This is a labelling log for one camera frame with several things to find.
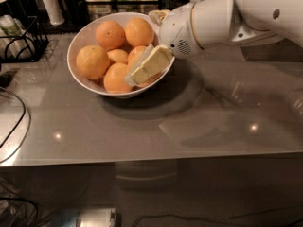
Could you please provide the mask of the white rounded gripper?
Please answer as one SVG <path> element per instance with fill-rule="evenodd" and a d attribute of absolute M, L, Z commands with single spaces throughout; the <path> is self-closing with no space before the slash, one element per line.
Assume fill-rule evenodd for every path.
<path fill-rule="evenodd" d="M 170 67 L 174 57 L 196 56 L 207 47 L 227 42 L 233 12 L 234 0 L 203 0 L 172 12 L 150 11 L 150 19 L 160 26 L 158 36 L 163 45 L 150 44 L 127 73 L 125 82 L 130 86 L 146 83 Z"/>

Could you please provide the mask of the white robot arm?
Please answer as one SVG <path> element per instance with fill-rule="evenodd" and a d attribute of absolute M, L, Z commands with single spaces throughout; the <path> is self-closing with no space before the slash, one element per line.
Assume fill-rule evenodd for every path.
<path fill-rule="evenodd" d="M 125 82 L 136 86 L 175 59 L 226 45 L 270 44 L 286 38 L 303 45 L 303 0 L 190 0 L 160 24 L 158 46 L 149 45 Z"/>

